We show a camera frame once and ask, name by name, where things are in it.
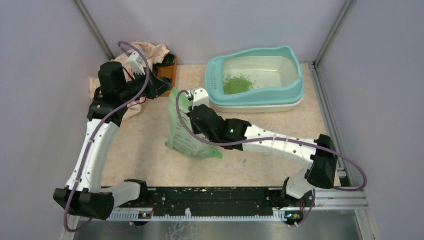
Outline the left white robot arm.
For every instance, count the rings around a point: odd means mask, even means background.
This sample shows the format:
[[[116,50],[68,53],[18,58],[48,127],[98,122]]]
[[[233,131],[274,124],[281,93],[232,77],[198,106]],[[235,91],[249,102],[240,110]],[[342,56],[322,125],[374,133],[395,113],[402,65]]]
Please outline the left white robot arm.
[[[128,179],[112,187],[102,187],[109,148],[120,129],[128,105],[141,98],[154,100],[170,91],[171,79],[154,73],[130,74],[121,63],[104,63],[99,71],[100,86],[87,115],[87,130],[75,169],[65,188],[57,188],[53,199],[66,216],[106,220],[113,210],[134,203],[146,206],[150,201],[147,183]]]

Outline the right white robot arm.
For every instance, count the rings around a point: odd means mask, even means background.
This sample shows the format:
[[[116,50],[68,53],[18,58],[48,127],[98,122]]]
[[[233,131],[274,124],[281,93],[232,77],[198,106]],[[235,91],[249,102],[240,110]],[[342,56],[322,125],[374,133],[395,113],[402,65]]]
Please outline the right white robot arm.
[[[338,156],[330,136],[301,139],[265,130],[241,119],[223,119],[206,105],[195,106],[187,114],[196,135],[206,142],[226,150],[263,153],[302,166],[284,184],[281,199],[287,206],[295,206],[315,188],[333,189]]]

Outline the green litter bag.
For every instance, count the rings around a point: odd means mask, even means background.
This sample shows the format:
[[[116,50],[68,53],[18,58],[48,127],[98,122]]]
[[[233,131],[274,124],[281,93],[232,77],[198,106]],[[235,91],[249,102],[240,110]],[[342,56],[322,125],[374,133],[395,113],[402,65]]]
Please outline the green litter bag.
[[[165,143],[166,147],[196,159],[221,159],[223,155],[216,146],[198,141],[181,124],[176,107],[176,99],[179,92],[178,88],[175,87],[169,94],[167,106],[169,129],[168,140]]]

